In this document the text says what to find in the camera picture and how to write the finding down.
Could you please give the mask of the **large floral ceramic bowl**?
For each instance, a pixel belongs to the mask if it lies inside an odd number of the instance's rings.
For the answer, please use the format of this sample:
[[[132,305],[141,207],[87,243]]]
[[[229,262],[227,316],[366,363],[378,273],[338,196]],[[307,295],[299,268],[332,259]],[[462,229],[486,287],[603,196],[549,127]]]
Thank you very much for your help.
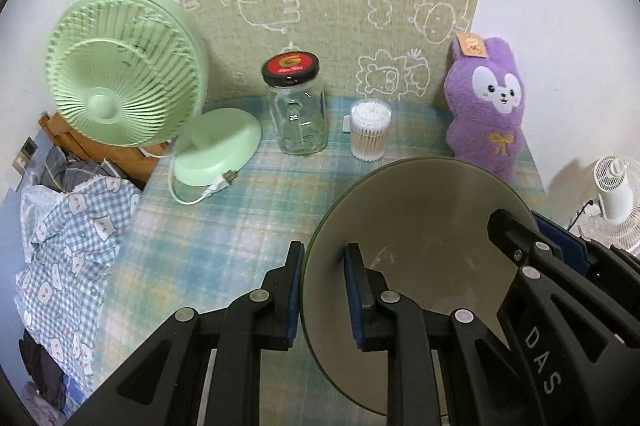
[[[306,339],[323,374],[363,408],[387,410],[387,363],[352,337],[343,248],[359,246],[367,268],[421,308],[473,311],[503,338],[497,311],[516,268],[489,241],[490,215],[503,208],[529,227],[522,198],[486,170],[446,157],[398,160],[349,188],[310,242],[302,283]]]

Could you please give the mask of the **white standing fan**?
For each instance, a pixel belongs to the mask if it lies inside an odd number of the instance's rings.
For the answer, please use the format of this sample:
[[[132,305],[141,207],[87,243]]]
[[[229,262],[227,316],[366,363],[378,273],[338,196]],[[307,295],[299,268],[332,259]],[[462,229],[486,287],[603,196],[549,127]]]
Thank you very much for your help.
[[[579,208],[568,230],[639,256],[639,162],[605,155],[580,174]]]

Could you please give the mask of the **purple plush bunny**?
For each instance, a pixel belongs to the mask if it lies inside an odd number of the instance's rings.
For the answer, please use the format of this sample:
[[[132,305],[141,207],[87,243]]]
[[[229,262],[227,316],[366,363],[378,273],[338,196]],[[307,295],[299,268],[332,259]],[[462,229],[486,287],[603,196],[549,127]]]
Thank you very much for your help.
[[[524,146],[525,88],[514,54],[499,37],[459,33],[451,56],[444,81],[452,113],[446,142],[458,160],[510,182]]]

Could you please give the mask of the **blue checkered blanket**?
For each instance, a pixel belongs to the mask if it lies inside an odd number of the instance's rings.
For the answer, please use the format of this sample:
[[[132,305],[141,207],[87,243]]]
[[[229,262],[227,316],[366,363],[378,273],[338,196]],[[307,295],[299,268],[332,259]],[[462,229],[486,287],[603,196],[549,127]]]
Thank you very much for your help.
[[[21,195],[25,265],[15,276],[16,310],[84,394],[94,389],[108,279],[140,198],[130,181],[102,176],[68,193],[37,184]]]

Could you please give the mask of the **cotton swab container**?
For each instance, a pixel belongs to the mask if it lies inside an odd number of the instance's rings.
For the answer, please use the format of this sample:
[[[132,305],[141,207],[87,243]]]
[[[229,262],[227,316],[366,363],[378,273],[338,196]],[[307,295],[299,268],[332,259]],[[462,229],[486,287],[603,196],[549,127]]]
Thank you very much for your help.
[[[386,150],[392,109],[378,99],[362,99],[350,108],[350,150],[357,160],[375,162]]]

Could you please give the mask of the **wooden bed headboard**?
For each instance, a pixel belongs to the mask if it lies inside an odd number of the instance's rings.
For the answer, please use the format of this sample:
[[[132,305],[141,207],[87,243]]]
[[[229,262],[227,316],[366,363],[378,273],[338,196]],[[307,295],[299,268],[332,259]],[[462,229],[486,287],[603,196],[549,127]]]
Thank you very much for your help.
[[[96,163],[108,160],[121,169],[133,183],[140,186],[149,181],[160,156],[164,155],[169,146],[167,141],[142,148],[107,146],[87,138],[72,128],[58,112],[53,115],[43,113],[38,124],[50,140],[64,151],[73,153],[81,160],[94,160]]]

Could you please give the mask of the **glass jar black lid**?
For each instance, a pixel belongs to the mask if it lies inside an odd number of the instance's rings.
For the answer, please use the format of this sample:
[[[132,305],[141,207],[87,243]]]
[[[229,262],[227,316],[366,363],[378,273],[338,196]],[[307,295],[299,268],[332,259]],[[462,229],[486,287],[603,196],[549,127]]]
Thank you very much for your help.
[[[310,52],[287,51],[267,60],[262,80],[282,152],[310,155],[328,144],[326,96],[320,63]]]

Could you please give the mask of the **grey plaid pillow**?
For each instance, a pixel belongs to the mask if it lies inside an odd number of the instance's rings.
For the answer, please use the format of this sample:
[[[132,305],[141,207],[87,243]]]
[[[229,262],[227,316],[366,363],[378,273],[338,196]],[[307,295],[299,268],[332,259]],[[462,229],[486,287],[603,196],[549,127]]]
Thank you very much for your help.
[[[70,193],[76,186],[94,177],[127,178],[119,167],[108,160],[102,163],[82,160],[72,152],[52,146],[44,160],[38,183],[58,193]]]

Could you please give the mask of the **green desk fan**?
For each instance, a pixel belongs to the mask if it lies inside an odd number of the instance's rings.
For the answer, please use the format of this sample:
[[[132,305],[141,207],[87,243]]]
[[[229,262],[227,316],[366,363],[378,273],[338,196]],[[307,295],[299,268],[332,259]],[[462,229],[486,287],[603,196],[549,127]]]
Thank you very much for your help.
[[[230,186],[262,138],[249,112],[206,110],[207,42],[174,0],[74,2],[52,30],[46,81],[66,123],[93,141],[170,142],[172,178],[185,186]]]

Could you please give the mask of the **green cartoon wall mat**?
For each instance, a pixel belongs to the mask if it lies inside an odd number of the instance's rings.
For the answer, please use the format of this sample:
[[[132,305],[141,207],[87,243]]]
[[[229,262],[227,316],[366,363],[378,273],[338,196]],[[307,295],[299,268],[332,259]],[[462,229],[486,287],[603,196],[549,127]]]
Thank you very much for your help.
[[[260,96],[264,63],[307,51],[333,97],[439,106],[451,39],[478,0],[173,0],[209,48],[208,100]]]

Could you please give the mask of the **wall power outlet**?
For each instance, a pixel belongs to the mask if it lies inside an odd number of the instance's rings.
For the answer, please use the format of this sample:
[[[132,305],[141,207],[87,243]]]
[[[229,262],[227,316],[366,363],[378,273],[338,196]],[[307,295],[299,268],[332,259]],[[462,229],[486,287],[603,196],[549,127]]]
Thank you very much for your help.
[[[15,155],[12,163],[12,167],[14,168],[14,170],[21,176],[25,175],[26,169],[28,168],[37,150],[37,143],[32,140],[32,138],[27,137],[21,149]]]

